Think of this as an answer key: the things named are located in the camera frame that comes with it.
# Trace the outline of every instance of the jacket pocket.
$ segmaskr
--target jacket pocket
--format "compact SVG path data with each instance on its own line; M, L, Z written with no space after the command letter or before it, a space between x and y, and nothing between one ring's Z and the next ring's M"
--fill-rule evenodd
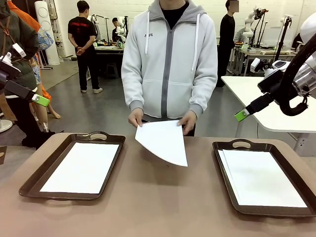
M168 85L167 115L170 119L183 117L189 110L192 97L191 83L173 83Z
M144 113L152 117L161 117L161 91L162 81L144 80L143 81L143 98Z

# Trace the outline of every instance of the gray cuff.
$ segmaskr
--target gray cuff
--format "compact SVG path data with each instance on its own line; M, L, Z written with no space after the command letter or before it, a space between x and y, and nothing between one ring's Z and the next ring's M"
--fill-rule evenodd
M133 111L133 110L135 110L137 108L144 110L144 105L143 105L143 103L141 101L134 100L132 103L130 103L129 108L130 108L131 111Z
M193 111L195 113L195 115L197 116L197 118L203 114L203 108L201 105L198 104L192 104L190 105L190 110Z

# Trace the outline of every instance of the black pants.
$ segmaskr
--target black pants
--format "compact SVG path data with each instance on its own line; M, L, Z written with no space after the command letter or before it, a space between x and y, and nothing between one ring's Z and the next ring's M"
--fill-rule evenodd
M221 46L218 47L218 70L217 70L217 87L223 87L225 83L222 80L222 77L226 75L227 67L229 64L229 59L231 57L231 49L223 48Z
M99 89L98 65L96 62L95 51L85 52L83 55L77 56L79 67L80 89L87 90L87 70L89 68L93 89Z
M7 99L7 103L14 113L17 121L16 125L30 139L38 139L41 130L31 113L29 101L21 98Z
M194 124L193 130L190 131L190 132L186 135L186 137L194 137L195 134L196 134L196 124Z

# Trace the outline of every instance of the man in white jacket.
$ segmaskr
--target man in white jacket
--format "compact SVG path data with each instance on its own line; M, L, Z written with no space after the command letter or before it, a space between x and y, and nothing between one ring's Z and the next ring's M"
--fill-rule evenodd
M194 136L217 82L212 19L191 0L155 0L129 31L122 81L132 125L180 119Z

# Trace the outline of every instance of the brown tray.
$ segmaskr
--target brown tray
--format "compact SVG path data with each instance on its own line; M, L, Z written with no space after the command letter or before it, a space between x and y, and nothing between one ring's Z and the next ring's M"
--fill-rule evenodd
M250 144L250 148L233 146L236 142L246 142ZM281 154L281 152L272 144L253 143L245 139L236 139L231 142L214 142L213 148L217 156L219 166L221 168L225 185L234 208L242 213L256 216L269 216L269 217L286 217L286 218L302 218L302 217L315 217L316 216L316 196L307 186L301 176L295 171L291 164ZM289 181L295 187L301 198L304 200L308 208L296 207L273 207L273 206L242 206L238 204L235 193L231 187L227 173L220 159L218 150L243 150L243 151L260 151L270 152L279 164Z
M93 139L91 136L101 134L104 138ZM110 177L112 169L116 163L119 153L125 142L123 136L113 136L105 132L93 132L90 134L72 134L69 135L66 140L57 148L57 150L35 171L35 173L26 181L26 183L20 188L19 194L29 198L43 198L53 200L95 200L99 198L106 186L106 183ZM68 152L74 146L75 143L95 143L95 144L116 144L119 145L117 153L113 159L108 175L106 176L102 185L101 191L98 194L75 194L75 193L47 193L40 192L44 184L59 166L59 164L66 157Z

